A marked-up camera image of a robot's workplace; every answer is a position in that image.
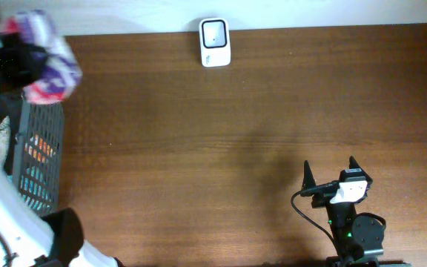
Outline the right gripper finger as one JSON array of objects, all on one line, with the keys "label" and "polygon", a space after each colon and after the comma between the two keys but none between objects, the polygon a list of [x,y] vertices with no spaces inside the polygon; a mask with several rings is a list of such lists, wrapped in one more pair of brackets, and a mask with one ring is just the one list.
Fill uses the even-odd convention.
[{"label": "right gripper finger", "polygon": [[302,181],[302,188],[313,188],[316,186],[316,182],[311,170],[311,167],[309,165],[308,160],[304,161],[303,165],[303,181]]},{"label": "right gripper finger", "polygon": [[355,158],[353,156],[349,157],[349,169],[359,169],[360,165],[358,164],[358,162],[355,160]]}]

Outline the red purple floral package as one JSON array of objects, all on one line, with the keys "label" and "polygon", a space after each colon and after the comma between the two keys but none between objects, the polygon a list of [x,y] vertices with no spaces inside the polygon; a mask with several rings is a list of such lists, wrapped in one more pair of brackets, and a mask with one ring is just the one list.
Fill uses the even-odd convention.
[{"label": "red purple floral package", "polygon": [[5,22],[2,35],[19,63],[9,77],[22,87],[29,103],[62,102],[80,84],[79,63],[48,12],[17,12]]}]

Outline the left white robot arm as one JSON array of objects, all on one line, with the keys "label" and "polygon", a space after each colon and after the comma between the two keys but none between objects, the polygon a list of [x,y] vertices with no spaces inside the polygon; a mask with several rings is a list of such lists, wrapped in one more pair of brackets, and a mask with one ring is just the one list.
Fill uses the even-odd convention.
[{"label": "left white robot arm", "polygon": [[[0,84],[20,89],[41,76],[51,56],[46,47],[24,42],[18,33],[0,35],[0,40]],[[32,202],[48,204],[53,186],[23,169],[26,162],[36,163],[23,157],[23,149],[45,156],[55,147],[55,139],[35,144],[28,134],[28,130],[13,133],[12,181],[0,166],[0,266],[120,266],[117,258],[104,255],[85,239],[73,209],[52,213],[30,207]]]}]

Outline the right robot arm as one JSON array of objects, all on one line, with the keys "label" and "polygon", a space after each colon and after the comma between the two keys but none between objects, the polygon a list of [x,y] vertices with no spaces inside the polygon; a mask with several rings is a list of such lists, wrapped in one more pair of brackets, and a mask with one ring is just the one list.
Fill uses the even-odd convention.
[{"label": "right robot arm", "polygon": [[373,179],[349,158],[349,166],[339,179],[318,185],[308,162],[304,162],[301,197],[310,197],[312,208],[325,208],[331,231],[328,233],[336,257],[329,257],[330,266],[378,266],[384,253],[386,221],[371,213],[356,211],[356,205],[368,196]]}]

